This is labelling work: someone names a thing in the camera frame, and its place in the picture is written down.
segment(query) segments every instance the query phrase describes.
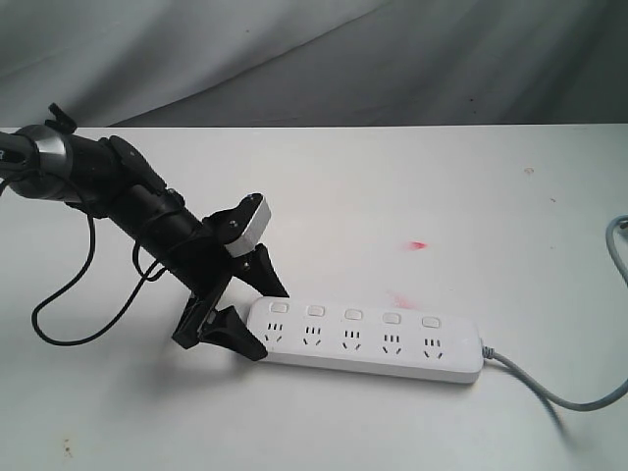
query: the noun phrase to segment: table surface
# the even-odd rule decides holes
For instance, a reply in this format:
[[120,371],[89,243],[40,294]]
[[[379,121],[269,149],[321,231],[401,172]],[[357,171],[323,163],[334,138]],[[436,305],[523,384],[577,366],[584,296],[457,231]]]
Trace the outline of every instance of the table surface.
[[[571,400],[625,380],[628,293],[603,232],[628,211],[628,126],[79,134],[112,132],[199,217],[263,192],[273,211],[263,241],[294,297],[468,317]],[[187,292],[170,275],[101,340],[47,345],[30,311],[82,263],[85,218],[11,191],[0,211],[2,469],[625,465],[627,399],[559,410],[560,429],[499,368],[462,387],[183,350],[169,337]],[[109,221],[97,231],[86,278],[41,316],[53,337],[97,330],[136,283],[131,240]],[[245,316],[256,296],[234,281],[221,305]]]

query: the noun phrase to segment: white power strip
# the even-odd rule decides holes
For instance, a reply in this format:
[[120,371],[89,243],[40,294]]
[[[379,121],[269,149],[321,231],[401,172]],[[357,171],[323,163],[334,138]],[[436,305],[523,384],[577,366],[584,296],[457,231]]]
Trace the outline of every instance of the white power strip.
[[484,364],[475,324],[453,316],[262,297],[247,326],[274,363],[451,383]]

